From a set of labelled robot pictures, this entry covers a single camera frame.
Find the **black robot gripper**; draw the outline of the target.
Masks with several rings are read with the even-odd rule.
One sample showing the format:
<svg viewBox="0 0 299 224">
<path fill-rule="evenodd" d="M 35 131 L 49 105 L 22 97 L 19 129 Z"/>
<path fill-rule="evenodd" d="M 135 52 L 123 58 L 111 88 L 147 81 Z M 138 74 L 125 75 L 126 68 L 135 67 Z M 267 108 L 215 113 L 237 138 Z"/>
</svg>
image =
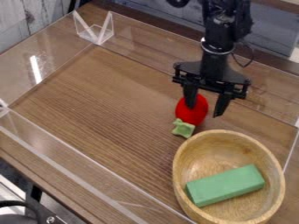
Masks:
<svg viewBox="0 0 299 224">
<path fill-rule="evenodd" d="M 199 88 L 221 94 L 214 117 L 223 115 L 233 97 L 239 99 L 247 97 L 251 80 L 230 67 L 227 55 L 205 52 L 202 60 L 177 62 L 173 67 L 175 70 L 173 81 L 182 85 L 185 102 L 190 109 L 197 106 Z M 230 87 L 233 93 L 225 92 L 226 87 Z"/>
</svg>

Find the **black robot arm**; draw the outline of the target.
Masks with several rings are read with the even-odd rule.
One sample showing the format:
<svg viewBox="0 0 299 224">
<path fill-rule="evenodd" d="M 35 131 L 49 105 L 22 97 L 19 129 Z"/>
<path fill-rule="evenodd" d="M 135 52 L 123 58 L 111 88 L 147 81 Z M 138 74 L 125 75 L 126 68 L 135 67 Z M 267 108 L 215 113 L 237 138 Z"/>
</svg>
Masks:
<svg viewBox="0 0 299 224">
<path fill-rule="evenodd" d="M 246 99 L 251 79 L 230 67 L 229 56 L 237 43 L 251 33 L 251 0 L 202 0 L 206 27 L 201 39 L 203 50 L 199 61 L 177 62 L 173 81 L 182 85 L 189 109 L 198 104 L 199 90 L 219 95 L 214 116 L 222 116 L 235 99 Z"/>
</svg>

